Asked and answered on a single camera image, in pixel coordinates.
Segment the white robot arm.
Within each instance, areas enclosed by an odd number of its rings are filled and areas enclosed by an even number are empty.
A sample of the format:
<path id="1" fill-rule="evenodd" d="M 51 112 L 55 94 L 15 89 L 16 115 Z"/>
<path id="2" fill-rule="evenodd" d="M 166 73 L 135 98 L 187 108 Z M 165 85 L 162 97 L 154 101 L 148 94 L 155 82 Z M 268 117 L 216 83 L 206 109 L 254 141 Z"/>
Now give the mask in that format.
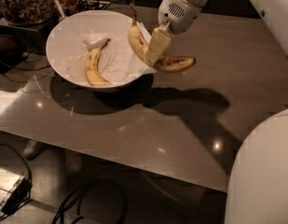
<path id="1" fill-rule="evenodd" d="M 162 0 L 158 21 L 170 1 Z M 201 10 L 208 0 L 180 0 Z M 288 58 L 288 0 L 250 0 L 267 28 Z M 194 221 L 179 224 L 288 224 L 288 107 L 271 113 L 264 111 L 242 143 L 213 137 L 216 130 L 201 117 L 196 120 L 207 133 L 204 143 L 226 145 L 233 157 L 229 169 L 224 218 L 215 223 L 216 205 L 193 207 L 198 213 Z"/>

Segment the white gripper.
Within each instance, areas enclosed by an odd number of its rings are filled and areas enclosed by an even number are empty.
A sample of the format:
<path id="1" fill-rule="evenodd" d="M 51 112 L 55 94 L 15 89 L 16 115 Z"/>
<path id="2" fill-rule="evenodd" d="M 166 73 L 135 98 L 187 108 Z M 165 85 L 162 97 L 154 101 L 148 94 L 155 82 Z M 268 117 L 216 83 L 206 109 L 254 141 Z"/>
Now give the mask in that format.
<path id="1" fill-rule="evenodd" d="M 159 27 L 152 33 L 144 62 L 154 66 L 171 45 L 171 34 L 185 32 L 200 11 L 201 8 L 189 0 L 162 0 L 158 9 Z"/>

